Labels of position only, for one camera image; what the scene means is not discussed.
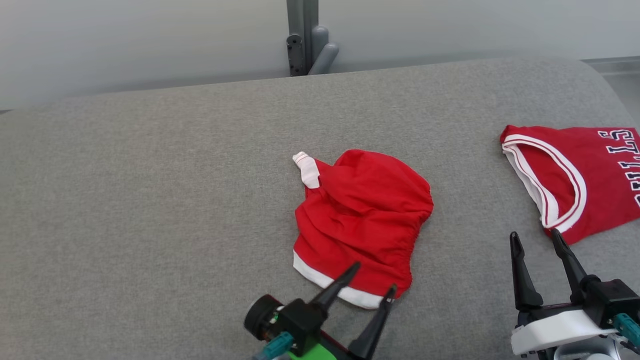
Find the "basketball jersey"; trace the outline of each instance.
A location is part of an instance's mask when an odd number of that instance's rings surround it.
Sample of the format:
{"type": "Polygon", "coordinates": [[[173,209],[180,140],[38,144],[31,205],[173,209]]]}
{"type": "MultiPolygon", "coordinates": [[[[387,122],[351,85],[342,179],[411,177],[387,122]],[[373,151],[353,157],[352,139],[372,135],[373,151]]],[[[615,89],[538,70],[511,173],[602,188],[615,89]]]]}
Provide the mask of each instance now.
{"type": "Polygon", "coordinates": [[[508,125],[502,151],[567,244],[640,217],[640,151],[632,127],[508,125]]]}

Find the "gray cushion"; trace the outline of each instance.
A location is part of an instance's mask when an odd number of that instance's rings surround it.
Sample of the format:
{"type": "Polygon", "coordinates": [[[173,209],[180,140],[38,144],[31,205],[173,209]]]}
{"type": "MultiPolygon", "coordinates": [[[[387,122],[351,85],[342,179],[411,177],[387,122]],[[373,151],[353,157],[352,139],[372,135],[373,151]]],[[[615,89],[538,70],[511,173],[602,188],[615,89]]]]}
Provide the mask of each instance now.
{"type": "MultiPolygon", "coordinates": [[[[587,65],[467,61],[67,99],[0,116],[0,358],[244,359],[270,293],[310,299],[293,267],[303,184],[291,156],[399,158],[435,210],[377,359],[510,359],[508,236],[547,303],[560,260],[498,137],[519,126],[633,126],[587,65]]],[[[573,247],[640,290],[640,222],[573,247]]],[[[372,312],[336,303],[348,343],[372,312]]]]}

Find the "red and white trim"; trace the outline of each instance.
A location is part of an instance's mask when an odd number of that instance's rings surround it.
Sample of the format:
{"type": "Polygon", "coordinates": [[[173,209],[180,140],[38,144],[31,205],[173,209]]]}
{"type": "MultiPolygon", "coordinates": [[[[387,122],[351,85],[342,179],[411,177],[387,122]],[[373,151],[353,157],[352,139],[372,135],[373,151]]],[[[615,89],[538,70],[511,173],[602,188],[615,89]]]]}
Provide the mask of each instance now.
{"type": "Polygon", "coordinates": [[[507,156],[507,159],[518,174],[520,180],[524,183],[529,195],[538,205],[541,214],[540,220],[546,229],[555,227],[560,233],[563,233],[578,221],[587,203],[587,186],[584,178],[580,175],[578,169],[571,164],[571,161],[547,142],[525,135],[515,134],[507,136],[502,143],[502,151],[507,156]],[[520,144],[537,147],[546,152],[566,173],[569,181],[573,185],[575,199],[569,211],[562,216],[559,216],[558,213],[556,197],[546,189],[538,177],[536,177],[527,159],[525,159],[518,148],[520,144]]]}
{"type": "MultiPolygon", "coordinates": [[[[302,276],[316,283],[323,289],[329,286],[329,284],[331,284],[334,280],[307,265],[295,251],[293,252],[293,267],[299,273],[301,273],[302,276]]],[[[362,290],[356,290],[354,288],[350,288],[349,286],[340,290],[338,296],[342,300],[346,300],[356,306],[360,306],[365,309],[377,309],[380,305],[380,301],[382,301],[383,298],[382,296],[367,293],[362,290]]]]}

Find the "clothing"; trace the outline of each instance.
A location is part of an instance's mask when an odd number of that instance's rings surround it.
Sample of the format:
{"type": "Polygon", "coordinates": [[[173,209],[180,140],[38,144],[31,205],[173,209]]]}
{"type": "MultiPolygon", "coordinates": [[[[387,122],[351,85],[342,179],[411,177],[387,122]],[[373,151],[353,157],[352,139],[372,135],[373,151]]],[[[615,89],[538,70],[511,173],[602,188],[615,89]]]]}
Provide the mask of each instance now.
{"type": "Polygon", "coordinates": [[[569,245],[640,217],[637,139],[631,127],[508,125],[500,136],[543,227],[569,245]]]}
{"type": "Polygon", "coordinates": [[[326,287],[359,261],[342,299],[374,309],[394,283],[402,295],[411,286],[413,244],[433,210],[429,183],[377,152],[348,150],[334,166],[304,152],[293,160],[306,186],[296,209],[294,268],[326,287]]]}

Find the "teal connector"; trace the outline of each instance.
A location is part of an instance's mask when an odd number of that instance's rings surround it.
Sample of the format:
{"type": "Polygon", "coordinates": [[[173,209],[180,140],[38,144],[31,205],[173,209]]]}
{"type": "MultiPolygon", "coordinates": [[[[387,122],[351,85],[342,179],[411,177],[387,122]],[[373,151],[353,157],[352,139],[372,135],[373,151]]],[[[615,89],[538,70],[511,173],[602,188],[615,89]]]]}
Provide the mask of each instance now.
{"type": "Polygon", "coordinates": [[[629,315],[622,313],[614,316],[613,327],[633,345],[640,347],[640,326],[629,315]]]}
{"type": "Polygon", "coordinates": [[[269,341],[267,346],[262,349],[262,353],[266,355],[267,359],[274,359],[289,351],[291,345],[293,345],[293,336],[283,331],[280,335],[269,341]]]}

